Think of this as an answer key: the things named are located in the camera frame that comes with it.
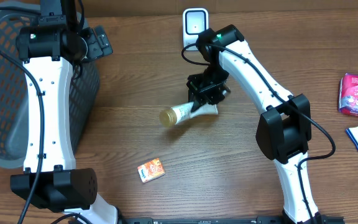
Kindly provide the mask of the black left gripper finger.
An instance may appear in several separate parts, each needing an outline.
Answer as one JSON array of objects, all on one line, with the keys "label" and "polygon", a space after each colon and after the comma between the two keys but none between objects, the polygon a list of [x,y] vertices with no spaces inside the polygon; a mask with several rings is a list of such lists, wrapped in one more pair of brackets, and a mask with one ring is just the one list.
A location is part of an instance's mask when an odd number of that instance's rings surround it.
[{"label": "black left gripper finger", "polygon": [[94,61],[103,56],[102,48],[97,40],[94,30],[90,27],[83,29],[80,32],[81,37],[87,45],[87,53],[83,61]]},{"label": "black left gripper finger", "polygon": [[102,50],[104,56],[111,55],[113,53],[113,49],[111,47],[110,41],[107,37],[107,34],[103,28],[103,26],[97,26],[94,28],[94,32],[96,34],[99,46]]}]

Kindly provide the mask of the white bamboo print tube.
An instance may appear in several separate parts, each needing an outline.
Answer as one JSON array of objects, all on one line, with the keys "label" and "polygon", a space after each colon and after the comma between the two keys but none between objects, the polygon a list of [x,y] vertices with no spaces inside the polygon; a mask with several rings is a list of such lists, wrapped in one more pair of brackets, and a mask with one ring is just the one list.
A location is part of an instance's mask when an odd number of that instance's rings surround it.
[{"label": "white bamboo print tube", "polygon": [[177,105],[169,109],[163,110],[160,113],[160,122],[166,128],[175,126],[183,121],[195,118],[200,115],[215,115],[218,114],[216,105],[205,104],[192,112],[193,102]]}]

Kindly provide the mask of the small orange box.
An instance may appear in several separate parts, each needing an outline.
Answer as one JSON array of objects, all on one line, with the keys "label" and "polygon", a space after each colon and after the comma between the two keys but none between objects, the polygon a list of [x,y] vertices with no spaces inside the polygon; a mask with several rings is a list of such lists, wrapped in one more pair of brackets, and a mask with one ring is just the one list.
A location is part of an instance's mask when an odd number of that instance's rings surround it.
[{"label": "small orange box", "polygon": [[145,164],[140,165],[137,170],[143,183],[165,175],[165,170],[159,158],[155,158],[146,162]]}]

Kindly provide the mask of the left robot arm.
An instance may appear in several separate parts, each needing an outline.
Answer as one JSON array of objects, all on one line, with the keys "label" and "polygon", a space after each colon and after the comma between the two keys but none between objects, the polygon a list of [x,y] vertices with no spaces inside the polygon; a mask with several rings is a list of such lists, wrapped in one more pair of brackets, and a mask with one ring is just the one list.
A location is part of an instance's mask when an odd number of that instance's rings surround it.
[{"label": "left robot arm", "polygon": [[69,94],[74,66],[104,55],[98,38],[83,32],[74,1],[42,1],[37,24],[16,39],[28,92],[29,135],[22,174],[11,190],[26,205],[81,223],[117,223],[118,209],[98,193],[93,169],[77,169],[71,146]]}]

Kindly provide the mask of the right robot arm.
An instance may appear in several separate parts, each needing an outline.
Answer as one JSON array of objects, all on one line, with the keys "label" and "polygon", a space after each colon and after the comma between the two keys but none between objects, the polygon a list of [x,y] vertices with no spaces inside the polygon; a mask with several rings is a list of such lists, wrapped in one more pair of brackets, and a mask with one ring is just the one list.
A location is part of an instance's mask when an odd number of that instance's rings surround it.
[{"label": "right robot arm", "polygon": [[278,84],[254,57],[244,36],[234,25],[201,32],[194,47],[204,58],[203,73],[190,75],[189,100],[196,111],[216,105],[230,93],[233,77],[257,108],[259,149],[274,162],[284,195],[283,216],[287,223],[316,223],[308,178],[308,142],[311,139],[310,103],[305,95],[294,96]]}]

